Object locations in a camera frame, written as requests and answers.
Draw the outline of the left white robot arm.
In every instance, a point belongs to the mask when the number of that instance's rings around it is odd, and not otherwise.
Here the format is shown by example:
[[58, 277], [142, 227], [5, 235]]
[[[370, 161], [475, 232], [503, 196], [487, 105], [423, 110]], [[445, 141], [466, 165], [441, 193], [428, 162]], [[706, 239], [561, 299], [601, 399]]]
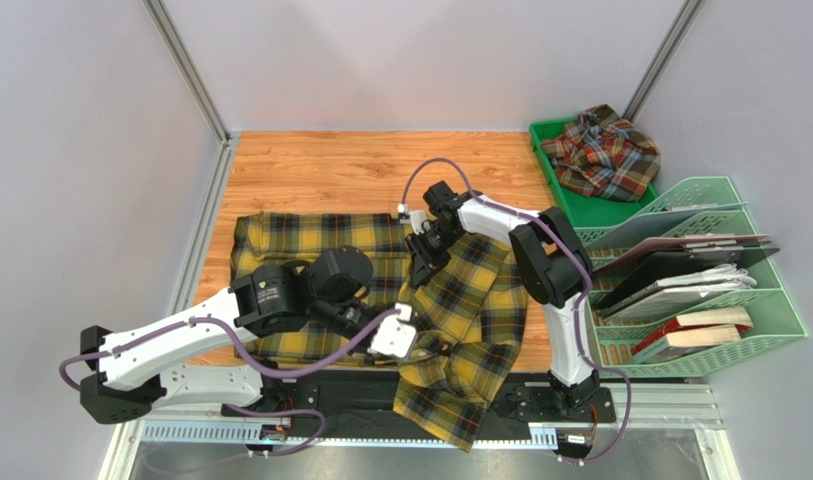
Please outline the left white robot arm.
[[[77, 361], [91, 373], [74, 387], [99, 424], [142, 418], [175, 405], [250, 407], [271, 394], [269, 380], [293, 380], [348, 353], [404, 358], [414, 341], [409, 307], [368, 307], [362, 290], [373, 267], [354, 247], [324, 251], [315, 261], [263, 265], [205, 301], [153, 324], [114, 333], [82, 331]], [[257, 362], [247, 343], [298, 332], [316, 323], [347, 339], [304, 368]]]

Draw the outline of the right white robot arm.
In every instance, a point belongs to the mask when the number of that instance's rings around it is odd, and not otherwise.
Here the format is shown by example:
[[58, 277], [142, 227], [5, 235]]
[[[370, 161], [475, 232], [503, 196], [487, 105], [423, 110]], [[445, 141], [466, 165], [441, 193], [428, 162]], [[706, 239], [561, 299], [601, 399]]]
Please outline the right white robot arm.
[[581, 304], [592, 264], [565, 213], [538, 212], [497, 203], [479, 192], [456, 194], [444, 181], [424, 195], [427, 211], [398, 206], [398, 217], [413, 229], [406, 238], [411, 256], [409, 284], [424, 286], [445, 267], [449, 249], [464, 234], [480, 234], [512, 250], [523, 285], [540, 304], [552, 344], [549, 383], [552, 407], [570, 416], [586, 409], [600, 387], [587, 363]]

